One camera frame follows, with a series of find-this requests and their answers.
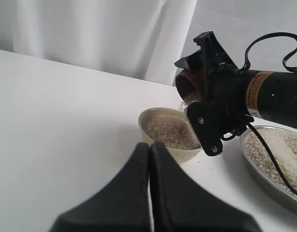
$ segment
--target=orange label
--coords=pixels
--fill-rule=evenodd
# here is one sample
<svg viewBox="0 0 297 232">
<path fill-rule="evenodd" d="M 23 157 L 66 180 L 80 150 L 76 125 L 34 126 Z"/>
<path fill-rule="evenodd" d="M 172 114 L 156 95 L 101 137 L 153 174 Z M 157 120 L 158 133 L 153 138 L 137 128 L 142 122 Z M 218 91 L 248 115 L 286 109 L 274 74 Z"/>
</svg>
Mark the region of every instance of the orange label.
<svg viewBox="0 0 297 232">
<path fill-rule="evenodd" d="M 257 100 L 261 85 L 273 72 L 261 71 L 250 82 L 246 91 L 246 106 L 249 109 L 258 110 Z"/>
</svg>

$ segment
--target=metal tray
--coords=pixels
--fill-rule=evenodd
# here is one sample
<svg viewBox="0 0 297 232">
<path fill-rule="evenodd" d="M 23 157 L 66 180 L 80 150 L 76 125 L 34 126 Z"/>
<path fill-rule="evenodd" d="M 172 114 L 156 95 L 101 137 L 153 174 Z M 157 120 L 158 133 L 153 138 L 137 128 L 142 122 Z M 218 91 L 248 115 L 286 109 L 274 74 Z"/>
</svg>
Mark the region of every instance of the metal tray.
<svg viewBox="0 0 297 232">
<path fill-rule="evenodd" d="M 270 127 L 270 126 L 255 126 L 256 129 L 260 128 L 270 128 L 270 129 L 277 129 L 283 131 L 289 131 L 282 128 L 277 127 Z M 250 155 L 248 154 L 246 147 L 245 147 L 245 136 L 251 131 L 251 129 L 247 129 L 241 136 L 240 136 L 240 144 L 244 154 L 244 160 L 246 166 L 256 180 L 256 182 L 261 186 L 261 188 L 276 202 L 283 205 L 285 208 L 293 211 L 297 214 L 297 197 L 292 196 L 286 190 L 279 187 L 276 183 L 274 183 L 264 172 L 262 172 L 257 165 L 252 161 Z"/>
</svg>

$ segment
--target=metal plate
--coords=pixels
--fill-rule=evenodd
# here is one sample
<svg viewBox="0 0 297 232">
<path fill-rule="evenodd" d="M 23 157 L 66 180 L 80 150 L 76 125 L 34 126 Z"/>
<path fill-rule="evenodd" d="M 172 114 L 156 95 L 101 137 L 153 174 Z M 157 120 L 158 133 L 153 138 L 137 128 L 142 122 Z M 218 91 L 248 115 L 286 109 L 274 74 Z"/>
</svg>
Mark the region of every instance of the metal plate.
<svg viewBox="0 0 297 232">
<path fill-rule="evenodd" d="M 255 126 L 256 129 L 260 128 L 268 128 L 268 129 L 276 129 L 276 130 L 283 130 L 289 131 L 282 128 L 277 127 L 269 127 L 269 126 Z M 245 147 L 245 137 L 246 135 L 251 132 L 251 129 L 247 129 L 241 136 L 240 136 L 240 144 L 244 154 L 245 163 L 251 175 L 254 177 L 256 182 L 262 187 L 262 189 L 271 196 L 275 201 L 283 205 L 285 208 L 293 211 L 297 214 L 297 197 L 292 196 L 286 190 L 279 187 L 278 184 L 273 182 L 263 171 L 261 171 L 257 165 L 252 161 L 250 155 L 248 154 L 246 147 Z"/>
</svg>

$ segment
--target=screw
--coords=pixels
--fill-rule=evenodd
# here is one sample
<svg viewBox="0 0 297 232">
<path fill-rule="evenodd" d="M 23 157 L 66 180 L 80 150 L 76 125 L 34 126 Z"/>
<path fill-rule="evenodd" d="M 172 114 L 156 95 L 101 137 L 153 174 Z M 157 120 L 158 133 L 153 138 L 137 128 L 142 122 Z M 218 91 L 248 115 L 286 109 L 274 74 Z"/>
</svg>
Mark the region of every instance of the screw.
<svg viewBox="0 0 297 232">
<path fill-rule="evenodd" d="M 214 153 L 216 153 L 216 152 L 218 151 L 216 146 L 213 146 L 213 147 L 211 148 L 211 150 L 212 150 Z"/>
<path fill-rule="evenodd" d="M 205 123 L 205 120 L 203 119 L 203 117 L 201 117 L 201 118 L 198 119 L 198 123 L 200 123 L 200 124 L 204 124 Z"/>
</svg>

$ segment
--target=white table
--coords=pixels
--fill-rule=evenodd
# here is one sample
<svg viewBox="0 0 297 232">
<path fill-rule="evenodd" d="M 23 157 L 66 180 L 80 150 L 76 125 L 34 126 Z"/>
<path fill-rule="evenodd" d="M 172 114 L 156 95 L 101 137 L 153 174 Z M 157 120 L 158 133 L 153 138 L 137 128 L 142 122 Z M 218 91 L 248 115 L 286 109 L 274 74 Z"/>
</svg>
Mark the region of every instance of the white table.
<svg viewBox="0 0 297 232">
<path fill-rule="evenodd" d="M 0 51 L 0 232 L 47 231 L 124 165 L 143 110 L 180 101 L 174 87 Z M 249 176 L 238 139 L 182 167 L 265 232 L 297 231 L 297 215 Z"/>
</svg>

